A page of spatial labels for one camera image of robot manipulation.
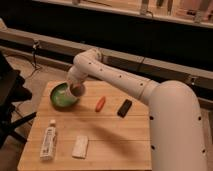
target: white block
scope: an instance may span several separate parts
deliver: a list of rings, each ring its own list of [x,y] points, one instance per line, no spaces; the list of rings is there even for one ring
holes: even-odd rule
[[[85,135],[79,135],[72,151],[72,156],[75,158],[85,159],[87,154],[89,139]]]

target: wood grain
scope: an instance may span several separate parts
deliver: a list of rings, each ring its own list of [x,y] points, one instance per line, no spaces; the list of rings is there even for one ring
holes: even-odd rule
[[[75,106],[56,110],[49,95],[61,82],[49,82],[21,156],[19,171],[68,170],[151,170],[148,109],[117,88],[103,81],[87,81],[86,93]],[[106,96],[103,109],[95,112],[97,101]],[[133,105],[125,118],[117,110],[128,98]],[[58,141],[55,159],[39,159],[44,131],[56,120]],[[77,135],[87,135],[89,146],[85,160],[72,158]]]

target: orange object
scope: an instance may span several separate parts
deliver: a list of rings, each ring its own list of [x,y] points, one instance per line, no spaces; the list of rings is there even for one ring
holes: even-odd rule
[[[103,108],[103,106],[105,104],[105,101],[106,101],[106,97],[105,96],[101,97],[101,99],[96,104],[96,107],[95,107],[95,111],[96,112],[100,112],[101,111],[101,109]]]

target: black chair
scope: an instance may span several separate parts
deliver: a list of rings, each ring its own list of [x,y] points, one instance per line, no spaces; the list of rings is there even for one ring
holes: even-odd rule
[[[12,102],[30,100],[32,93],[23,87],[25,80],[20,76],[19,70],[14,70],[0,52],[0,148],[10,135],[22,143],[26,139],[15,132],[15,129],[30,121],[36,116],[36,112],[11,121],[15,106]]]

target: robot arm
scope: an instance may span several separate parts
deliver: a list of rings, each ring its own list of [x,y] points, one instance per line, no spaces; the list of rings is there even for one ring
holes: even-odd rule
[[[181,82],[158,84],[100,60],[97,49],[78,54],[68,72],[68,84],[82,85],[92,75],[149,106],[153,171],[207,171],[201,112],[194,92]]]
[[[101,53],[97,49],[90,49],[77,55],[74,58],[74,66],[68,72],[68,83],[81,84],[88,75],[92,75],[148,105],[149,96],[158,85],[157,82],[106,66],[100,61]]]

